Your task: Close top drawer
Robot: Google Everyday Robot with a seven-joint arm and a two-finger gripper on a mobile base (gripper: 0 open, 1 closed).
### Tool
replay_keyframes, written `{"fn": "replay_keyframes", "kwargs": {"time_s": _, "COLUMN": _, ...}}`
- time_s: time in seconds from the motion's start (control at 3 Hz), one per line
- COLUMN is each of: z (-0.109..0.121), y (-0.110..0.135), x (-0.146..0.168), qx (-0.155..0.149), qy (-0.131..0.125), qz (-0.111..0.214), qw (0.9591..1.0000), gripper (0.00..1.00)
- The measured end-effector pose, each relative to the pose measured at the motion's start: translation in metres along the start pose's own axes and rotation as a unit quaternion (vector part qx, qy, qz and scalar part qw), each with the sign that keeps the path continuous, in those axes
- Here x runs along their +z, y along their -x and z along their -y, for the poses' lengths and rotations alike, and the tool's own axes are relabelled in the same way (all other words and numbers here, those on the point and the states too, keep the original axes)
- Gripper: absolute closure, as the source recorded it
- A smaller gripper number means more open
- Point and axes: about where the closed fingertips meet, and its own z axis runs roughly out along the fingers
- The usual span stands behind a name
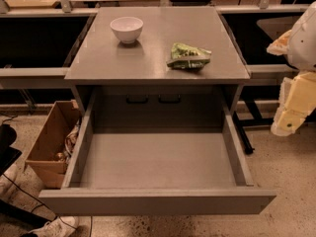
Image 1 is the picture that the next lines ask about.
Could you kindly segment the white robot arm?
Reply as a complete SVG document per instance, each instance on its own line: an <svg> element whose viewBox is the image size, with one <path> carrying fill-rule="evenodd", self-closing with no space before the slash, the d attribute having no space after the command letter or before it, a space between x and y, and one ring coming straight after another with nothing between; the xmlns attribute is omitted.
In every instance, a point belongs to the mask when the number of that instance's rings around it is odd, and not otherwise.
<svg viewBox="0 0 316 237"><path fill-rule="evenodd" d="M271 132L277 136L294 134L316 109L316 2L313 2L294 26L267 47L267 53L285 55L299 70L293 78L284 78L279 92Z"/></svg>

